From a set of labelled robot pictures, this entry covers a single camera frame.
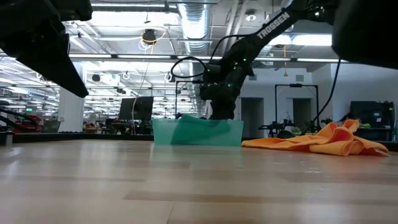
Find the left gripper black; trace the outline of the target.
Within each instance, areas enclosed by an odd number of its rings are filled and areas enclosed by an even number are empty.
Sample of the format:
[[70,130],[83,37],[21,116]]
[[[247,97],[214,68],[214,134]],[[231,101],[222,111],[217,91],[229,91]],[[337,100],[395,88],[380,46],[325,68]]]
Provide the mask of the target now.
[[45,42],[40,38],[65,35],[63,22],[88,21],[92,13],[90,0],[0,0],[0,49],[46,79],[84,98],[88,90],[67,54],[25,53],[43,45]]

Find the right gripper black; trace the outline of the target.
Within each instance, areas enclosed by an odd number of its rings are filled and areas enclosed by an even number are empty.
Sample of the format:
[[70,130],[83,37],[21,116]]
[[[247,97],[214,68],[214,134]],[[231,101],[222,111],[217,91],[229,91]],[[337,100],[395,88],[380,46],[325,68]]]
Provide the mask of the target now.
[[210,100],[212,120],[234,119],[236,89],[230,83],[203,84],[200,98]]

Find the blue microfiber towel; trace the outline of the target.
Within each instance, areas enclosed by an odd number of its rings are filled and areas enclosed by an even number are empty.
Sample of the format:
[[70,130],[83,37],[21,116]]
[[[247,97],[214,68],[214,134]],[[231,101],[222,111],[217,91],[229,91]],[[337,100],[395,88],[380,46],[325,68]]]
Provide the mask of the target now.
[[230,120],[201,119],[183,115],[177,120],[170,140],[171,144],[181,145],[222,145],[233,130]]

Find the orange microfiber towel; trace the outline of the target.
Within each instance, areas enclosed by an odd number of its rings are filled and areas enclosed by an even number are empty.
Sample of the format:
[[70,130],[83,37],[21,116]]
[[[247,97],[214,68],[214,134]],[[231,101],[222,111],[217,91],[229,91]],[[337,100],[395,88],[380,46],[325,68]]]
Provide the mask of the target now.
[[315,135],[303,135],[293,138],[260,138],[243,141],[242,147],[275,149],[282,151],[300,151],[334,156],[367,155],[389,156],[389,150],[381,143],[355,136],[360,122],[348,119],[341,126],[332,122]]

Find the translucent teal plastic basket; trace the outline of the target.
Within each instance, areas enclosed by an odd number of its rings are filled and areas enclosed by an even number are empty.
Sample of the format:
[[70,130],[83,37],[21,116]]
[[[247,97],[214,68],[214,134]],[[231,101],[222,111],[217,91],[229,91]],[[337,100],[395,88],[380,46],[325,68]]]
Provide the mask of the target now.
[[[240,146],[243,136],[243,126],[242,121],[235,121],[233,130],[229,133],[228,137],[224,139],[222,145],[219,146]],[[177,124],[177,119],[155,119],[152,122],[154,142],[161,145],[181,145],[181,144],[171,144],[170,140],[172,137],[173,130]]]

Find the black rectangular metal gantry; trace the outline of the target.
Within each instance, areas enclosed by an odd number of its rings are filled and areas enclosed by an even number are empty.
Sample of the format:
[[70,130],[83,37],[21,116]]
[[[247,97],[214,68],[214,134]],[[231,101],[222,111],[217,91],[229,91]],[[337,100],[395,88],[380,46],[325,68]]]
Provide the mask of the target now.
[[177,103],[178,103],[178,84],[179,83],[192,83],[192,84],[202,84],[203,83],[203,81],[201,81],[201,80],[177,80],[176,82],[175,82],[175,104],[174,104],[174,106],[175,106],[175,119],[178,119],[177,118]]
[[291,84],[275,84],[274,85],[274,109],[275,109],[275,121],[278,121],[278,106],[277,106],[277,88],[279,86],[287,86],[289,88],[303,88],[303,87],[314,87],[314,89],[316,90],[315,92],[315,96],[316,96],[316,116],[311,120],[310,123],[313,123],[316,127],[316,130],[319,131],[320,130],[320,119],[319,119],[319,115],[320,115],[320,106],[319,106],[319,92],[318,92],[318,85],[305,85],[305,84],[301,84],[301,83],[291,83]]

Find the red workshop equipment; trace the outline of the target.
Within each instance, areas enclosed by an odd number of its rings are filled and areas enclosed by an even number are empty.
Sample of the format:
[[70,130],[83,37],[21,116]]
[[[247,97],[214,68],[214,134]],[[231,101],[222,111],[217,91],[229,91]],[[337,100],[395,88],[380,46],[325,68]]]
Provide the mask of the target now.
[[42,130],[40,121],[41,119],[37,116],[28,116],[0,108],[0,132],[40,133]]

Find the yellow hanging pendant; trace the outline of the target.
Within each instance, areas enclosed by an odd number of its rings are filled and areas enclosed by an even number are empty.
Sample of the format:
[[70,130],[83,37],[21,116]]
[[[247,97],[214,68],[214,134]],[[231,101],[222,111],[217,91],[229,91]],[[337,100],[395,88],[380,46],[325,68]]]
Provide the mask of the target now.
[[[287,58],[287,52],[286,52],[286,45],[283,46],[283,56],[284,58]],[[289,74],[287,73],[287,61],[284,61],[284,77],[288,77]]]

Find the black flat monitor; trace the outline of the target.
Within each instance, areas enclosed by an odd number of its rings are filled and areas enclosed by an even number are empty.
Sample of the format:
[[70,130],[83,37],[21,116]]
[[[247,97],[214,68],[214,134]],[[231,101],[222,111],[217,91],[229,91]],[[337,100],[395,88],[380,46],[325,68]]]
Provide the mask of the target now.
[[153,103],[153,96],[123,98],[118,120],[128,124],[131,134],[149,135],[152,132]]

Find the black equipment cabinet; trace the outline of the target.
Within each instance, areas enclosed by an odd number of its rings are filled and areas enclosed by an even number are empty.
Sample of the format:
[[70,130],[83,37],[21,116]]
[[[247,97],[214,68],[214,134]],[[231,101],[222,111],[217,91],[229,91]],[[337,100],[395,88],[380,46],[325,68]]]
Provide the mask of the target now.
[[371,141],[392,141],[394,136],[394,104],[390,101],[352,101],[350,112],[362,127],[355,135]]

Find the black aluminium table frame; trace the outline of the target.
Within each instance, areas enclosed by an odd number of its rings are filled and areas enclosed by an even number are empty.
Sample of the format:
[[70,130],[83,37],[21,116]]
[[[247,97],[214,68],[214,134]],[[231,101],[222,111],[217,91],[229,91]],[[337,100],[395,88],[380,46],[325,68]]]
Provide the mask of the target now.
[[86,134],[86,133],[19,133],[13,134],[12,143],[32,143],[72,140],[109,140],[127,142],[153,142],[154,137],[149,135],[116,135],[116,134]]

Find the silver ventilation duct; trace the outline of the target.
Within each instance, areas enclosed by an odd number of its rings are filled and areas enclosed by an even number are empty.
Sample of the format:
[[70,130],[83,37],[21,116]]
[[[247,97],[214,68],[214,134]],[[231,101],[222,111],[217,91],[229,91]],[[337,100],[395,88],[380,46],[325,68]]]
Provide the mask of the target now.
[[190,55],[204,54],[209,46],[209,8],[206,4],[178,4],[185,48]]

